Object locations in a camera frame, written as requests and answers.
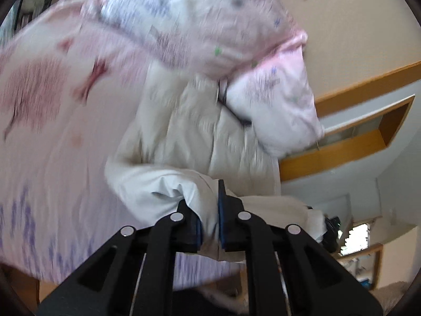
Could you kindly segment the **pink floral pillow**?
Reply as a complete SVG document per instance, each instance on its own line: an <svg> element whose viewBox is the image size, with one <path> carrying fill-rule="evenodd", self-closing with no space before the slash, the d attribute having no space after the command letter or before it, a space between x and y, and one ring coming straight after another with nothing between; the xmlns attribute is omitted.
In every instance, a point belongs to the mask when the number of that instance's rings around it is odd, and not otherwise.
<svg viewBox="0 0 421 316"><path fill-rule="evenodd" d="M325 135L303 58L307 34L300 30L256 67L221 83L220 100L250 123L273 157L303 151Z"/></svg>
<svg viewBox="0 0 421 316"><path fill-rule="evenodd" d="M126 33L168 66L212 78L272 50L301 48L308 38L280 0L88 0L82 12Z"/></svg>

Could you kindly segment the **cream puffer jacket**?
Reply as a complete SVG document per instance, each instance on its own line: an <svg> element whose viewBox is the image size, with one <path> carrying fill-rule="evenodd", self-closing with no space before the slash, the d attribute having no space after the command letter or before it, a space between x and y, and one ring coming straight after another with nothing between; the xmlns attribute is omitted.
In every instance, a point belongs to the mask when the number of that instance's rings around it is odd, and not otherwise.
<svg viewBox="0 0 421 316"><path fill-rule="evenodd" d="M220 243L219 183L267 224L295 223L320 242L326 232L322 212L281 195L278 162L219 104L217 91L208 78L153 62L136 116L107 160L110 189L144 227L174 213L184 200L202 222L199 253L214 260L245 257Z"/></svg>

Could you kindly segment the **pink floral pillow right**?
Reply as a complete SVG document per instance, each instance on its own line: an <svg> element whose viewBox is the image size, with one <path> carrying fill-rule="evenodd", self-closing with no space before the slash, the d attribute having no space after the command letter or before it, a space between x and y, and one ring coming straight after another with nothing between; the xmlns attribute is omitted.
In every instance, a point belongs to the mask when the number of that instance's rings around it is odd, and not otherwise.
<svg viewBox="0 0 421 316"><path fill-rule="evenodd" d="M280 0L88 0L82 12L126 33L168 66L212 78L272 50L301 48L308 38Z"/></svg>

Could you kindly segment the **pink floral pillow left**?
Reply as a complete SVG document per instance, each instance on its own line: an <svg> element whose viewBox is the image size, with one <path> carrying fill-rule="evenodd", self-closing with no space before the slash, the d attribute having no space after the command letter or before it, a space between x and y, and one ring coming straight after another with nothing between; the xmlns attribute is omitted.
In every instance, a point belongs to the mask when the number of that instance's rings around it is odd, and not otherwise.
<svg viewBox="0 0 421 316"><path fill-rule="evenodd" d="M220 100L250 123L273 157L303 151L325 135L303 58L307 34L300 30L256 67L221 83Z"/></svg>

